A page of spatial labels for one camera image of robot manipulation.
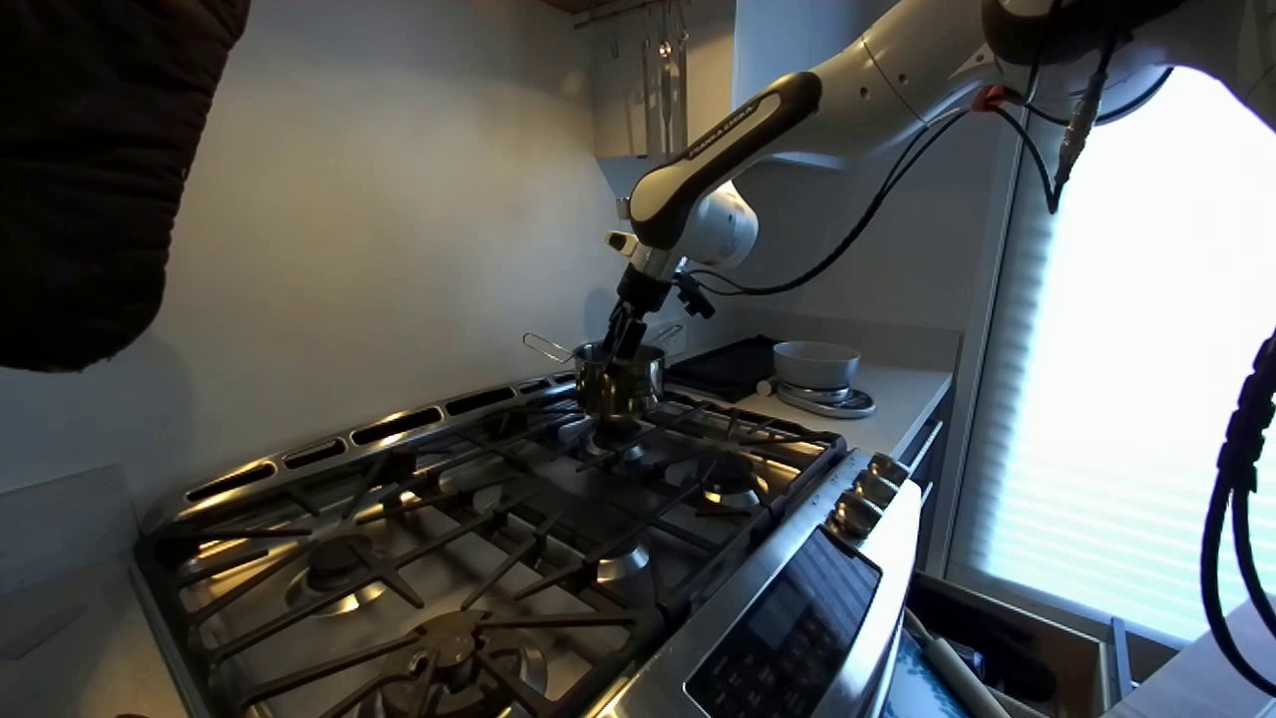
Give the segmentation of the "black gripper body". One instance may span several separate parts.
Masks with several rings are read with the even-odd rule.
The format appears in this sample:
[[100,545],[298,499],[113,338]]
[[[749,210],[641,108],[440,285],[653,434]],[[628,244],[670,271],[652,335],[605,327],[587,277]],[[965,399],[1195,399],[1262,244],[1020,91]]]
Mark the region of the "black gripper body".
[[645,321],[665,305],[670,285],[636,266],[624,271],[618,301],[605,321],[605,335],[589,349],[589,359],[636,359],[645,335]]

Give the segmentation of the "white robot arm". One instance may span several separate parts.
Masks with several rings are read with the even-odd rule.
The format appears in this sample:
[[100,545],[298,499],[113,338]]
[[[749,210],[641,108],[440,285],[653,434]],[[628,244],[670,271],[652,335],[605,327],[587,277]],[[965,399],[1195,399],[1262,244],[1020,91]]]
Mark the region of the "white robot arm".
[[1082,95],[1062,138],[1056,177],[1070,177],[1102,91],[1177,63],[1210,71],[1272,125],[1272,0],[892,0],[848,49],[765,83],[636,182],[628,225],[637,249],[596,353],[632,359],[681,259],[749,244],[757,218],[735,180],[755,158],[848,158],[957,105],[1030,95],[1033,81],[1054,81]]

